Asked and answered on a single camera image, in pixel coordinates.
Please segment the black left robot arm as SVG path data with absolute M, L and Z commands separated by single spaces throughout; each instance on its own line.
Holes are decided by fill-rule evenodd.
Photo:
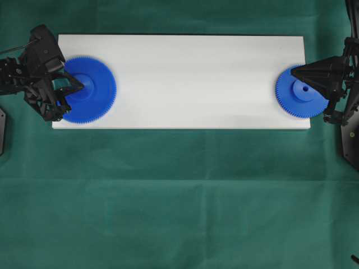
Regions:
M 66 96 L 84 85 L 64 71 L 65 58 L 53 33 L 39 25 L 30 31 L 29 42 L 5 50 L 22 49 L 18 58 L 1 59 L 1 95 L 24 93 L 24 100 L 45 121 L 60 121 L 71 111 Z

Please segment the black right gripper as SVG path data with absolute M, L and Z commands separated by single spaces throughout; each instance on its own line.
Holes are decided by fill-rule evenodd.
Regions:
M 358 39 L 346 38 L 341 56 L 333 56 L 291 69 L 291 75 L 324 98 L 324 122 L 347 125 L 358 111 Z

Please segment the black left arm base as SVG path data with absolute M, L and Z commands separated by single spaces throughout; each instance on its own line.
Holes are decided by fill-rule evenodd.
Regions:
M 6 114 L 0 108 L 0 155 L 4 152 L 4 136 L 5 136 L 5 128 L 6 128 Z

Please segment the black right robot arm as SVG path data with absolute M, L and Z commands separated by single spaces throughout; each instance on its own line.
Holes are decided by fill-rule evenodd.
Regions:
M 291 75 L 327 99 L 324 121 L 346 126 L 358 111 L 358 1 L 345 1 L 351 36 L 345 38 L 343 54 L 291 70 Z

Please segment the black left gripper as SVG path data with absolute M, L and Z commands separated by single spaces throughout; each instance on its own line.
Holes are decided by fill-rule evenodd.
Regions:
M 45 63 L 53 58 L 65 63 L 57 39 L 45 25 L 33 28 L 28 45 L 18 57 L 27 72 L 24 100 L 45 121 L 56 122 L 70 110 L 66 97 L 79 92 L 84 85 L 65 70 L 48 73 Z

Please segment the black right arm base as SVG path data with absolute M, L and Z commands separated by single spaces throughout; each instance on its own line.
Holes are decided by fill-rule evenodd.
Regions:
M 348 95 L 341 121 L 343 157 L 358 170 L 358 90 Z

